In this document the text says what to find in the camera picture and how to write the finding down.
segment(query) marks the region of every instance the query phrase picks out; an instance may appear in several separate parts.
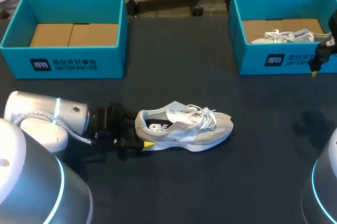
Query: blue light ring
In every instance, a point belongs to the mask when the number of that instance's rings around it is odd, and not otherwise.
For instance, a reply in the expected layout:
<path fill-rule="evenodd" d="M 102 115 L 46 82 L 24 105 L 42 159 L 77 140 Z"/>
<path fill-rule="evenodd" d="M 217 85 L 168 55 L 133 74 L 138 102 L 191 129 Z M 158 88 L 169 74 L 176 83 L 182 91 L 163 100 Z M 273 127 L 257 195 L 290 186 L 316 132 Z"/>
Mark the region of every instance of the blue light ring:
<path fill-rule="evenodd" d="M 325 213 L 325 215 L 334 223 L 334 224 L 337 224 L 337 222 L 330 216 L 330 214 L 326 211 L 326 209 L 323 207 L 322 203 L 320 202 L 320 199 L 318 198 L 317 196 L 317 193 L 316 193 L 316 189 L 315 189 L 315 185 L 314 185 L 314 172 L 315 172 L 315 167 L 316 167 L 316 164 L 317 164 L 317 161 L 314 165 L 314 168 L 312 170 L 312 175 L 311 175 L 311 183 L 312 183 L 312 190 L 314 191 L 314 194 L 315 194 L 315 197 L 316 197 L 316 200 L 319 204 L 319 206 L 321 207 L 321 209 L 323 210 L 323 212 Z"/>
<path fill-rule="evenodd" d="M 61 162 L 58 160 L 58 158 L 56 158 L 58 165 L 60 166 L 60 171 L 61 171 L 61 186 L 60 186 L 60 191 L 58 192 L 58 196 L 57 199 L 55 201 L 54 207 L 52 209 L 52 211 L 49 213 L 47 219 L 43 222 L 43 224 L 49 224 L 49 222 L 51 221 L 51 219 L 54 217 L 58 206 L 60 205 L 60 201 L 62 199 L 62 195 L 63 195 L 63 190 L 64 190 L 64 171 L 63 171 L 63 167 Z"/>

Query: robotic arm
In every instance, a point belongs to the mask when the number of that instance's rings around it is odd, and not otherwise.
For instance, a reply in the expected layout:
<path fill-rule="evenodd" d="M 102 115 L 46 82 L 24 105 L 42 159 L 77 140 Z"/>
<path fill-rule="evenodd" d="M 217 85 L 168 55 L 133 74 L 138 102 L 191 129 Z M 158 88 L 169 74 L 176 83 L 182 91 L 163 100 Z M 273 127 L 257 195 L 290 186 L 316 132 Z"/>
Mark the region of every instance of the robotic arm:
<path fill-rule="evenodd" d="M 126 120 L 134 120 L 136 115 L 116 103 L 90 110 L 87 104 L 14 91 L 7 100 L 4 119 L 58 156 L 68 137 L 95 147 L 108 141 L 119 151 L 144 150 L 153 143 L 130 135 L 126 128 Z"/>
<path fill-rule="evenodd" d="M 315 57 L 309 61 L 313 77 L 321 70 L 322 64 L 330 59 L 331 54 L 337 54 L 337 45 L 335 43 L 337 40 L 337 10 L 329 19 L 329 28 L 334 40 L 320 43 L 316 48 Z"/>

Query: white sneaker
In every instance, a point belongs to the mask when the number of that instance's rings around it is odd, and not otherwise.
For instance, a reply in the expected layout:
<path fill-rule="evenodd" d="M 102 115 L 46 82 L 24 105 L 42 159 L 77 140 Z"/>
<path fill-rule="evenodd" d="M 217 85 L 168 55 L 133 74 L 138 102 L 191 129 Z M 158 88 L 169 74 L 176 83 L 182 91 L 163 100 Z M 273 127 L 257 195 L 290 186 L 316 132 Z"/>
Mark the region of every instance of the white sneaker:
<path fill-rule="evenodd" d="M 264 38 L 258 38 L 252 43 L 303 43 L 303 42 L 329 42 L 333 41 L 331 32 L 327 34 L 312 33 L 308 29 L 297 32 L 282 32 L 275 29 L 273 32 L 264 33 Z"/>
<path fill-rule="evenodd" d="M 214 111 L 174 101 L 158 110 L 140 111 L 136 133 L 140 139 L 155 143 L 147 150 L 181 147 L 203 151 L 224 141 L 234 127 L 230 116 Z"/>

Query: white shoelace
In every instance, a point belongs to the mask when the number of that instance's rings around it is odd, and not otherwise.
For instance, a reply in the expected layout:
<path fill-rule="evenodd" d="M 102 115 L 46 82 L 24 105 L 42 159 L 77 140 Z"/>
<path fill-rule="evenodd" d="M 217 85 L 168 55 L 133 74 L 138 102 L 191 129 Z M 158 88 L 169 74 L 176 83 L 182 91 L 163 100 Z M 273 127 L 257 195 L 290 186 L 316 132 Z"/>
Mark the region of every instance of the white shoelace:
<path fill-rule="evenodd" d="M 189 104 L 188 107 L 192 107 L 195 108 L 195 111 L 190 112 L 189 114 L 193 115 L 193 114 L 198 114 L 201 116 L 201 121 L 193 126 L 193 128 L 199 127 L 198 131 L 201 129 L 214 129 L 216 128 L 216 119 L 215 116 L 213 114 L 213 112 L 215 110 L 210 110 L 207 107 L 205 107 L 204 109 L 202 109 L 201 107 L 194 105 L 194 104 Z"/>
<path fill-rule="evenodd" d="M 287 41 L 294 41 L 295 35 L 292 32 L 279 32 L 279 30 L 274 29 L 274 32 L 266 32 L 264 33 L 264 38 L 270 38 L 274 40 L 274 43 L 277 43 L 277 41 L 284 42 Z"/>

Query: blue box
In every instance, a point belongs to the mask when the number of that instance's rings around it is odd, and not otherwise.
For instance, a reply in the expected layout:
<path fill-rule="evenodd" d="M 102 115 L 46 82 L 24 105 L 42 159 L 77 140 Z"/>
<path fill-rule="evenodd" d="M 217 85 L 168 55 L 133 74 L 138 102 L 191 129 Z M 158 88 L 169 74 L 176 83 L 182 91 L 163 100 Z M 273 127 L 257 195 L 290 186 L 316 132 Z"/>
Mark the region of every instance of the blue box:
<path fill-rule="evenodd" d="M 317 18 L 323 32 L 328 33 L 329 18 L 336 9 L 337 0 L 231 0 L 229 30 L 239 73 L 241 75 L 311 73 L 308 61 L 315 55 L 315 49 L 319 44 L 318 42 L 251 44 L 247 42 L 242 21 Z M 331 56 L 330 60 L 322 65 L 320 73 L 336 72 L 337 57 Z"/>
<path fill-rule="evenodd" d="M 29 47 L 38 23 L 118 24 L 116 45 Z M 126 41 L 124 0 L 21 0 L 0 49 L 16 79 L 111 79 L 123 77 Z"/>

